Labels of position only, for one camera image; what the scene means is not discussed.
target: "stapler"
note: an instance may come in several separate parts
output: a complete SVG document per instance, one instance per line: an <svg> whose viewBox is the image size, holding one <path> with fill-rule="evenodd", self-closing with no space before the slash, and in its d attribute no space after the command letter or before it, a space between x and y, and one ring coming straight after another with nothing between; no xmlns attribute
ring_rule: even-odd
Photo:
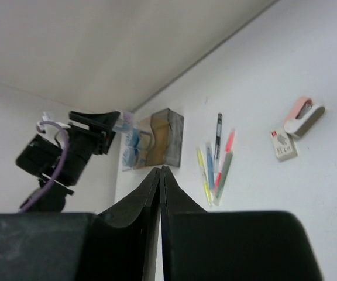
<svg viewBox="0 0 337 281"><path fill-rule="evenodd" d="M284 121L287 134L301 138L323 115L325 107L314 104L308 97L299 98Z"/></svg>

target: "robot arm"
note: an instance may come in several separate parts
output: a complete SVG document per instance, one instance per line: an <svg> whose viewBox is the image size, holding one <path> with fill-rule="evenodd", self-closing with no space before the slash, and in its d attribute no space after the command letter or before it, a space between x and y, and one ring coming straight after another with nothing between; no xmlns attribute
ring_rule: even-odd
<svg viewBox="0 0 337 281"><path fill-rule="evenodd" d="M92 154L108 153L115 136L112 128L119 115L118 111L105 114L71 111L69 119L87 125L88 129L69 123L68 147L64 147L63 150L42 136L36 135L18 156L16 165L36 176L40 187L25 200L20 209L23 211L63 210L66 195L74 193L67 187L76 185ZM47 189L46 184L51 178L54 180L51 180L51 185Z"/></svg>

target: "yellow highlighter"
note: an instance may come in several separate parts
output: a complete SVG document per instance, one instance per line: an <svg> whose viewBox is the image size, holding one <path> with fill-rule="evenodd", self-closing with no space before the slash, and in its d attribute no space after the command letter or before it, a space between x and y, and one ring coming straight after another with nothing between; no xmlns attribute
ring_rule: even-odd
<svg viewBox="0 0 337 281"><path fill-rule="evenodd" d="M201 174L202 174L202 183L204 184L206 198L208 200L209 206L211 207L212 206L211 193L210 193L208 179L206 177L204 158L202 157L201 148L197 148L197 158L198 158L198 164L200 166L200 171L201 171Z"/></svg>

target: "pen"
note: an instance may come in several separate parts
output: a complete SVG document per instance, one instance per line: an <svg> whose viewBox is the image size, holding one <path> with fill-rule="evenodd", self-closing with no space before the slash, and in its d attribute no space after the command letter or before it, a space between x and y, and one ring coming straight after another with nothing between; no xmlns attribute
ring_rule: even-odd
<svg viewBox="0 0 337 281"><path fill-rule="evenodd" d="M220 202L221 197L222 197L222 193L223 193L223 189L225 187L225 182L226 182L229 166L231 165L232 157L233 157L232 152L226 153L225 161L224 161L223 167L222 167L221 179L219 181L219 186L217 188L216 195L214 196L214 205L216 205L216 206L219 206L219 202Z"/></svg>
<svg viewBox="0 0 337 281"><path fill-rule="evenodd" d="M226 159L227 153L230 152L231 149L232 149L232 144L233 144L234 138L235 138L235 130L233 129L231 131L231 133L229 134L228 141L227 141L227 144L226 144L226 147L225 147L225 156L223 158L224 160L221 161L221 165L219 167L219 173L218 173L218 176L216 177L215 189L214 189L215 194L218 193L218 187L219 187L219 184L221 182L221 177L222 177L222 173L223 173L224 161Z"/></svg>
<svg viewBox="0 0 337 281"><path fill-rule="evenodd" d="M211 194L210 194L210 189L209 189L209 183L208 183L208 179L206 177L206 171L205 171L205 166L204 166L204 158L202 157L202 152L201 152L200 148L197 148L197 159L198 159L198 164L200 166L202 183L204 184L204 189L205 189L205 195L206 195L206 198L208 200L208 204L211 207L212 202L211 202Z"/></svg>
<svg viewBox="0 0 337 281"><path fill-rule="evenodd" d="M213 153L211 151L211 142L205 144L206 147L206 163L208 165L208 178L209 178L209 189L214 192L214 165L213 165Z"/></svg>
<svg viewBox="0 0 337 281"><path fill-rule="evenodd" d="M218 121L216 123L216 137L214 150L214 173L218 171L219 155L221 154L221 135L222 135L222 114L218 113Z"/></svg>

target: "red pen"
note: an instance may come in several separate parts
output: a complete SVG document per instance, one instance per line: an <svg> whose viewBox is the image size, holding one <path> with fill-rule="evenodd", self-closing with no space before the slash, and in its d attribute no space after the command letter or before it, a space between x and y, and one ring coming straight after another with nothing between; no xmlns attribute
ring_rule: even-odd
<svg viewBox="0 0 337 281"><path fill-rule="evenodd" d="M229 134L227 145L226 145L226 148L225 148L225 154L223 155L223 158L222 158L222 161L221 161L222 166L219 167L219 173L218 173L218 176L216 177L215 186L214 186L214 194L216 194L218 192L218 186L219 186L219 182L221 181L222 169L223 169L223 165L224 165L224 161L225 161L224 157L225 157L226 153L231 151L234 138L235 138L235 130L232 130L231 133Z"/></svg>

